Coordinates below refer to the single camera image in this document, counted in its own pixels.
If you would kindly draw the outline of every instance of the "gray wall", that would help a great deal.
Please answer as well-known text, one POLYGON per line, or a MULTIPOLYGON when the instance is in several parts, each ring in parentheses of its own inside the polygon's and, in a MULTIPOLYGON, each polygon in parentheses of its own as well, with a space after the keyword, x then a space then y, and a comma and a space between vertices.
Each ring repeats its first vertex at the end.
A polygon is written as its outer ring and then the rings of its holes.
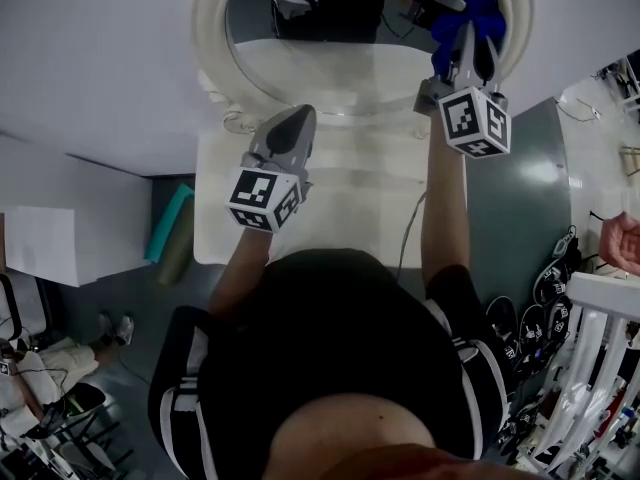
MULTIPOLYGON (((191 3, 0 0, 0 129, 137 174, 194 172, 197 134, 219 116, 197 83, 191 3)), ((640 0, 535 4, 531 46, 504 90, 526 93, 515 114, 640 48, 640 0)), ((265 0, 247 6, 238 40, 268 26, 265 0)), ((390 0, 406 30, 398 11, 390 0)), ((430 49, 426 36, 406 44, 430 49)), ((379 40, 394 39, 381 27, 379 40)))

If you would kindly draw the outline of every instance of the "chair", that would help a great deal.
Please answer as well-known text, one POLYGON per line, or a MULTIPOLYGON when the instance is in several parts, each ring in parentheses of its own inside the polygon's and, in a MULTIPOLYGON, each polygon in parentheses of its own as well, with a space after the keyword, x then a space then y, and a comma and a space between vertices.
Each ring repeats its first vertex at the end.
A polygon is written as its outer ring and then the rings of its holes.
MULTIPOLYGON (((627 349, 627 324, 640 322, 640 283, 576 273, 567 286, 567 296, 574 303, 572 320, 575 319, 576 326, 577 319, 582 314, 577 343, 572 353, 567 355, 570 365, 560 382, 561 393, 553 413, 547 424, 538 423, 539 426, 534 431, 536 445, 531 453, 526 446, 519 447, 522 462, 544 475, 548 475, 576 453, 580 445, 592 435, 592 431, 600 426, 600 415, 607 408, 627 349), (593 372, 607 323, 611 328, 607 351, 595 383, 589 390, 589 377, 593 372), (558 445, 559 450, 548 465, 536 460, 536 456, 554 445, 558 445)), ((567 346, 571 345, 571 339, 573 336, 567 339, 567 346)), ((620 427, 623 409, 631 407, 639 391, 640 365, 636 367, 622 402, 612 415, 611 423, 604 434, 591 444, 592 451, 588 457, 583 458, 574 478, 583 478, 592 467, 620 427)))
POLYGON ((127 472, 118 471, 117 467, 133 455, 133 450, 128 450, 115 460, 109 458, 107 451, 112 444, 112 439, 108 436, 120 426, 120 422, 115 422, 90 436, 88 431, 99 414, 99 409, 95 410, 93 414, 61 429, 57 435, 63 434, 69 440, 60 444, 55 451, 73 467, 81 478, 90 480, 124 478, 127 472), (85 420, 88 420, 87 424, 78 435, 74 435, 71 429, 85 420))

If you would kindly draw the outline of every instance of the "shoe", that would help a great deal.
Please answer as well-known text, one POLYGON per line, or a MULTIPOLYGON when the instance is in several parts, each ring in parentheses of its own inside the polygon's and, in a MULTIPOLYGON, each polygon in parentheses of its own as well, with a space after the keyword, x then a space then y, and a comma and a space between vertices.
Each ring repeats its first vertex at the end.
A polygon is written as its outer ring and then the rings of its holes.
POLYGON ((133 318, 130 315, 125 315, 120 320, 120 325, 118 325, 118 331, 116 333, 116 337, 119 339, 121 345, 130 345, 131 340, 133 339, 133 329, 135 325, 133 322, 133 318))
POLYGON ((509 418, 498 434, 500 455, 504 457, 513 453, 535 428, 540 401, 541 397, 534 395, 527 399, 524 406, 509 418))
POLYGON ((554 260, 536 279, 533 300, 541 306, 551 304, 567 291, 568 282, 569 272, 564 258, 554 260))
POLYGON ((569 278, 571 278, 571 274, 578 270, 580 267, 580 263, 582 263, 582 253, 578 248, 578 237, 576 236, 576 227, 571 225, 567 230, 567 234, 563 236, 556 246, 553 248, 553 252, 551 256, 554 259, 564 259, 564 263, 567 267, 567 272, 569 273, 569 278))
POLYGON ((518 345, 518 317, 516 308, 509 297, 500 296, 487 307, 487 319, 496 335, 502 341, 504 353, 515 367, 520 352, 518 345))
POLYGON ((547 318, 547 322, 549 322, 547 342, 544 345, 540 357, 541 368, 545 368, 549 364, 553 356, 556 355, 556 352, 560 350, 562 344, 569 337, 567 329, 569 327, 569 317, 571 316, 572 308, 573 303, 565 295, 551 305, 547 318))
POLYGON ((566 295, 560 297, 551 307, 548 319, 549 331, 547 338, 550 342, 557 344, 557 348, 560 348, 567 338, 567 327, 569 326, 569 317, 571 316, 572 308, 573 303, 566 295))
POLYGON ((518 337, 520 341, 520 361, 516 365, 516 375, 527 379, 539 373, 543 365, 542 351, 545 345, 544 309, 539 304, 527 308, 520 321, 518 337))
POLYGON ((111 321, 111 317, 109 313, 106 311, 102 311, 98 315, 98 322, 100 323, 100 330, 102 331, 102 336, 109 336, 110 338, 115 338, 116 333, 113 330, 113 322, 111 321))

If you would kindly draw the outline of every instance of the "sneaker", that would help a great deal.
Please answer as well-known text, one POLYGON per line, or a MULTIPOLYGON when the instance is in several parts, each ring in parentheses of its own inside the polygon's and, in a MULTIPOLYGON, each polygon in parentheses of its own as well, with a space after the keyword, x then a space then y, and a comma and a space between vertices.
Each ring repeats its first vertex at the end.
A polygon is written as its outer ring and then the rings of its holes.
POLYGON ((118 325, 118 332, 116 333, 116 337, 119 339, 121 345, 131 344, 133 329, 133 318, 130 315, 123 316, 122 320, 120 320, 120 325, 118 325))
POLYGON ((542 370, 542 351, 544 348, 544 309, 539 304, 527 308, 520 321, 520 361, 516 374, 521 379, 529 378, 542 370))
POLYGON ((567 234, 558 240, 558 243, 556 243, 556 246, 553 248, 553 253, 551 253, 554 259, 564 258, 569 278, 571 278, 571 274, 578 270, 582 263, 582 253, 578 248, 576 231, 575 226, 569 226, 567 234))
POLYGON ((502 341, 504 353, 515 367, 518 361, 518 317, 516 308, 509 297, 500 296, 487 307, 487 319, 496 335, 502 341))
POLYGON ((568 297, 563 295, 560 297, 550 308, 549 317, 549 329, 547 330, 547 342, 544 345, 542 355, 540 357, 540 366, 544 368, 549 364, 549 361, 553 359, 556 352, 560 350, 560 347, 569 337, 569 317, 571 316, 571 309, 573 303, 568 297))
POLYGON ((100 323, 100 330, 102 331, 102 336, 109 336, 110 338, 115 338, 116 333, 113 330, 113 322, 111 321, 111 317, 109 313, 106 311, 101 312, 98 315, 98 322, 100 323))
POLYGON ((557 344, 557 348, 560 348, 567 338, 567 327, 572 308, 573 303, 566 295, 560 297, 551 307, 547 337, 550 342, 557 344))
POLYGON ((569 272, 563 258, 554 260, 536 279, 533 285, 533 300, 546 306, 554 302, 567 291, 569 272))

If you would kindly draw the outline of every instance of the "cable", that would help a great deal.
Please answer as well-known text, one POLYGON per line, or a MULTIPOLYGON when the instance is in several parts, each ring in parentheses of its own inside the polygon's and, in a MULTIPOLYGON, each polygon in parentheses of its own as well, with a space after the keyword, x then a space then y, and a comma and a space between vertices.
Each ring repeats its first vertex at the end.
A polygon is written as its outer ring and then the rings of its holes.
POLYGON ((592 117, 592 118, 590 118, 590 119, 578 119, 577 117, 572 116, 572 115, 571 115, 571 114, 569 114, 565 109, 563 109, 563 108, 560 106, 560 102, 559 102, 558 100, 553 100, 553 101, 555 101, 555 102, 556 102, 556 105, 558 106, 558 109, 559 109, 559 110, 560 110, 564 115, 566 115, 567 117, 570 117, 570 118, 571 118, 571 119, 573 119, 574 121, 578 121, 579 123, 588 123, 589 121, 597 121, 597 120, 598 120, 598 119, 597 119, 597 118, 595 118, 595 117, 592 117))
POLYGON ((394 36, 396 36, 400 41, 404 41, 409 36, 409 34, 411 34, 411 32, 413 32, 413 30, 416 28, 415 25, 412 25, 411 28, 405 34, 400 35, 391 28, 391 25, 389 25, 389 22, 387 21, 387 17, 384 15, 384 13, 380 14, 380 17, 382 18, 382 21, 385 24, 385 26, 389 29, 389 32, 391 32, 394 36))
POLYGON ((404 237, 402 238, 402 247, 400 247, 400 262, 398 263, 398 271, 396 272, 396 281, 400 279, 400 272, 402 270, 402 260, 404 259, 404 248, 407 246, 407 240, 409 239, 409 233, 411 232, 411 226, 413 226, 413 221, 416 218, 416 214, 418 213, 418 208, 420 204, 427 198, 427 191, 425 190, 418 202, 416 203, 416 207, 413 209, 413 213, 411 214, 411 219, 409 220, 409 225, 407 226, 406 231, 404 232, 404 237))
MULTIPOLYGON (((13 317, 10 316, 9 318, 5 318, 2 322, 0 322, 0 327, 2 327, 4 324, 6 324, 9 320, 13 320, 13 317)), ((33 338, 31 337, 31 331, 29 329, 26 328, 26 326, 21 324, 21 327, 27 331, 27 334, 29 335, 29 346, 27 348, 31 348, 31 345, 33 345, 33 338)))
POLYGON ((147 379, 145 379, 142 375, 138 375, 136 372, 134 372, 133 370, 131 370, 126 363, 124 362, 124 360, 122 359, 122 356, 120 355, 120 352, 118 352, 118 361, 120 361, 120 364, 122 365, 122 367, 127 370, 127 372, 129 372, 129 375, 132 375, 133 377, 135 377, 138 380, 141 380, 142 382, 144 382, 147 386, 151 387, 151 382, 149 382, 147 379))
POLYGON ((67 410, 67 401, 65 400, 65 396, 67 396, 67 392, 64 390, 64 383, 67 381, 67 377, 69 376, 69 370, 65 370, 64 368, 42 368, 40 370, 18 370, 16 375, 22 376, 23 373, 39 373, 39 372, 64 372, 64 378, 62 382, 60 382, 60 391, 62 392, 62 396, 60 399, 64 403, 64 407, 62 412, 67 410))

